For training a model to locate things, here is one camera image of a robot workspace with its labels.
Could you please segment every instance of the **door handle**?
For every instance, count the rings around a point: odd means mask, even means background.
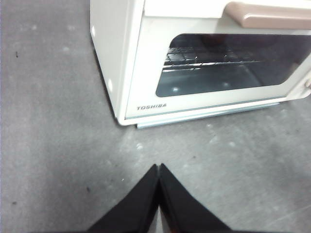
[[[311,8],[254,5],[232,1],[225,12],[244,28],[311,30]]]

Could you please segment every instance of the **oven door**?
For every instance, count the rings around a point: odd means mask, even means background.
[[[287,97],[311,70],[310,52],[310,30],[143,16],[125,118]]]

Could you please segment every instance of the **oven base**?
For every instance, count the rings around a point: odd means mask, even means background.
[[[148,127],[166,125],[166,124],[188,121],[188,120],[193,120],[193,119],[220,116],[220,115],[225,115],[225,114],[230,114],[230,113],[246,112],[246,111],[266,108],[266,107],[270,107],[270,106],[274,106],[274,105],[278,105],[278,104],[279,104],[279,102],[267,103],[267,104],[261,104],[261,105],[256,105],[256,106],[249,106],[249,107],[235,108],[235,109],[224,110],[224,111],[203,113],[203,114],[198,114],[196,116],[183,116],[183,117],[169,118],[169,119],[164,119],[164,120],[159,120],[159,121],[138,123],[137,128],[143,129],[143,128],[148,128]]]

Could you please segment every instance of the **toshiba logo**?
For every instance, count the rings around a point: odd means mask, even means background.
[[[165,103],[147,105],[147,106],[139,106],[139,107],[137,107],[137,110],[145,110],[145,109],[151,109],[151,108],[163,108],[163,107],[166,107]]]

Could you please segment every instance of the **white toaster oven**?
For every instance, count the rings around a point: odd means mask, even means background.
[[[90,0],[115,117],[147,127],[304,98],[311,1]]]

